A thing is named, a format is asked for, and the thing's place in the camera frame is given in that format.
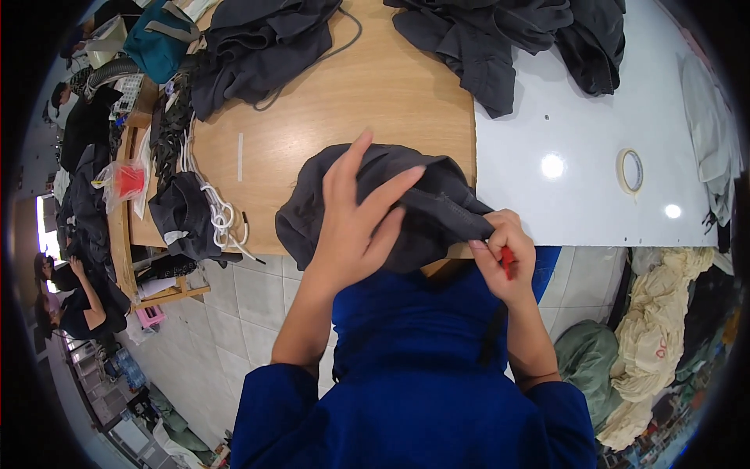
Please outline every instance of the red plastic item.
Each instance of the red plastic item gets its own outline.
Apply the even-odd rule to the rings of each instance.
[[[513,251],[508,246],[503,246],[500,248],[500,254],[502,255],[502,267],[505,269],[505,276],[508,280],[513,280],[513,275],[511,275],[511,262],[515,262]]]
[[[141,192],[145,181],[145,172],[139,168],[120,166],[115,172],[115,187],[120,198],[126,198],[132,192]]]

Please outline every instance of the woman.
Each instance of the woman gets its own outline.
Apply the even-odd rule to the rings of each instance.
[[[107,287],[94,288],[76,257],[70,258],[69,265],[81,288],[75,289],[59,307],[50,301],[52,293],[39,294],[34,313],[43,335],[51,338],[54,329],[62,329],[73,338],[86,340],[124,330],[128,324],[125,319],[127,312],[120,311],[108,301]]]
[[[365,131],[323,179],[315,255],[271,365],[245,378],[232,467],[595,467],[586,401],[557,372],[537,307],[537,252],[518,216],[488,214],[494,234],[469,243],[475,266],[447,287],[379,271],[404,218],[392,207],[425,169],[357,205],[371,142]],[[509,276],[503,247],[515,258]],[[332,320],[337,384],[319,400]]]
[[[73,272],[70,263],[64,262],[55,265],[52,256],[45,256],[43,253],[38,253],[34,257],[34,275],[39,281],[52,281],[60,291],[71,291],[81,286],[81,282]]]

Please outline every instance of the white tiled floor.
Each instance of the white tiled floor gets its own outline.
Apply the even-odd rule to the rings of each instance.
[[[625,262],[623,248],[564,247],[540,312],[551,338],[583,319],[609,314]],[[231,430],[245,375],[271,357],[278,331],[299,288],[302,273],[291,257],[245,259],[222,269],[205,262],[211,292],[205,304],[184,299],[163,307],[161,331],[140,346],[118,335],[150,381],[172,401],[190,428],[209,446]],[[333,347],[320,362],[319,394],[332,386]]]

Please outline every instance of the wall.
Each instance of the wall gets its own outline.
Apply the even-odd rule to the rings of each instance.
[[[21,309],[27,311],[37,297],[33,266],[34,256],[39,252],[36,198],[16,200],[12,220],[10,252],[13,256],[13,274],[16,276]]]
[[[105,2],[96,0],[81,18],[90,17]],[[36,104],[31,112],[31,121],[28,123],[26,137],[21,151],[20,165],[23,166],[22,185],[16,197],[26,199],[48,194],[44,190],[47,177],[58,169],[55,159],[55,144],[57,143],[57,126],[50,127],[42,120],[42,111],[52,95],[57,83],[71,76],[70,71],[65,69],[65,60],[55,55],[54,62],[49,68],[47,78],[44,80],[39,95],[35,98]]]

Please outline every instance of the blue shirt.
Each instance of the blue shirt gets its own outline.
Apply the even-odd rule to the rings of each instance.
[[[596,467],[581,391],[553,382],[522,394],[503,374],[505,330],[491,364],[476,364],[499,303],[476,269],[443,288],[388,272],[348,287],[333,310],[340,382],[318,400],[298,366],[249,373],[232,469]]]
[[[526,395],[499,371],[393,356],[318,400],[313,376],[275,364],[247,375],[232,467],[596,467],[583,394]]]

